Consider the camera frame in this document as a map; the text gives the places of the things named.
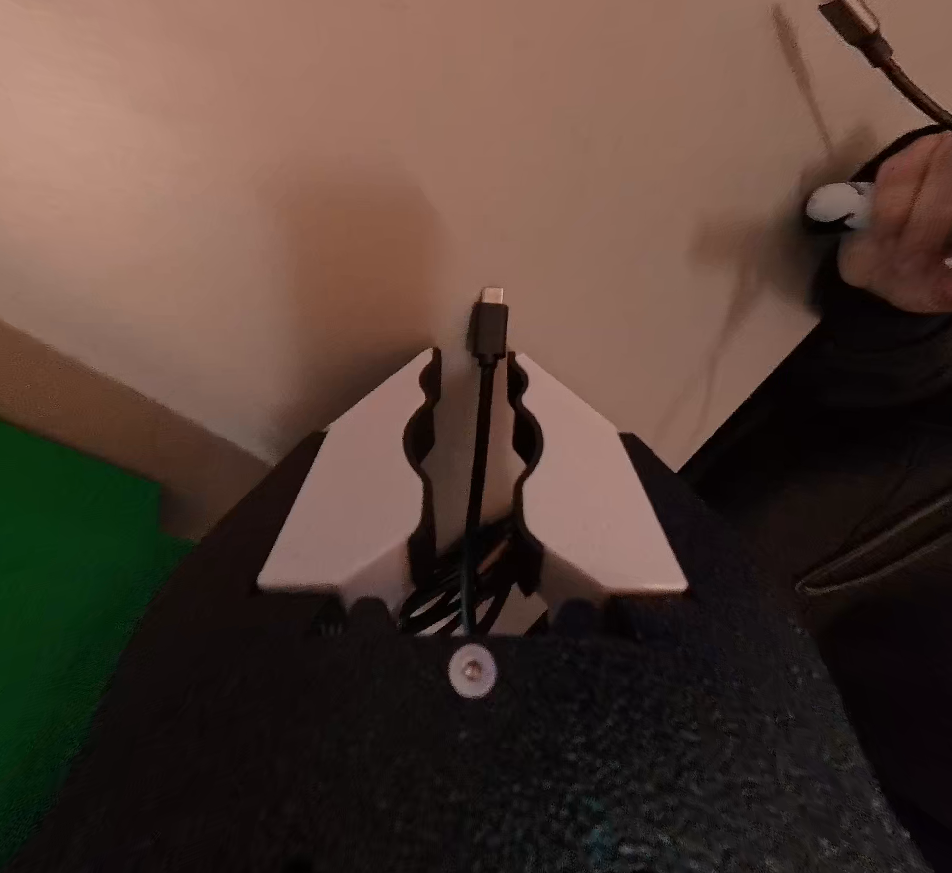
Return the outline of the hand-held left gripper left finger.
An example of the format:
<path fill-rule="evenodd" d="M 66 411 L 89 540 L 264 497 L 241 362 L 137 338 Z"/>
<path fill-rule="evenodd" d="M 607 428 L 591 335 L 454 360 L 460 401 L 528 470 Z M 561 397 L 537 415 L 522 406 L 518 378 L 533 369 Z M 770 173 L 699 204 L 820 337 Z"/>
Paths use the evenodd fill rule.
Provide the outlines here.
<path fill-rule="evenodd" d="M 396 612 L 435 565 L 442 354 L 429 347 L 334 420 L 257 577 L 269 594 L 374 598 Z"/>

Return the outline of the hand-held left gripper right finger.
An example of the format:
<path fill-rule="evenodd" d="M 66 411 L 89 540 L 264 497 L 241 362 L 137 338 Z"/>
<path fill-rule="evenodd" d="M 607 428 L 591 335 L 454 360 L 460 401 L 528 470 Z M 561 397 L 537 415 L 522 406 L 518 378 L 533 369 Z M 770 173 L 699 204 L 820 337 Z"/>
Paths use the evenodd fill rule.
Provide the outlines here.
<path fill-rule="evenodd" d="M 523 353 L 506 360 L 519 585 L 556 612 L 679 596 L 688 581 L 620 431 Z"/>

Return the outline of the person's right hand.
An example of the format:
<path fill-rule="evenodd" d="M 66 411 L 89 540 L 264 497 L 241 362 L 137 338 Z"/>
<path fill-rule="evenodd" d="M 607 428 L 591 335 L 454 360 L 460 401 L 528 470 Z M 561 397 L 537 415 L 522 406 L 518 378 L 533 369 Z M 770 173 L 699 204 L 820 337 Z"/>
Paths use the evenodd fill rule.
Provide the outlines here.
<path fill-rule="evenodd" d="M 951 311 L 951 135 L 911 142 L 879 167 L 862 233 L 839 248 L 839 276 L 900 310 Z"/>

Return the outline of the green mat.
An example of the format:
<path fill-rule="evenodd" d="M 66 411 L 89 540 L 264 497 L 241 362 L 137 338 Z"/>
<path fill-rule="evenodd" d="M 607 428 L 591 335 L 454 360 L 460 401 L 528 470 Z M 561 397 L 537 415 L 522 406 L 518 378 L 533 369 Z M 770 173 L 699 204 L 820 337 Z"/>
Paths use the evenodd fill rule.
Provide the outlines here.
<path fill-rule="evenodd" d="M 1 425 L 1 861 L 54 803 L 139 620 L 194 543 L 162 487 Z"/>

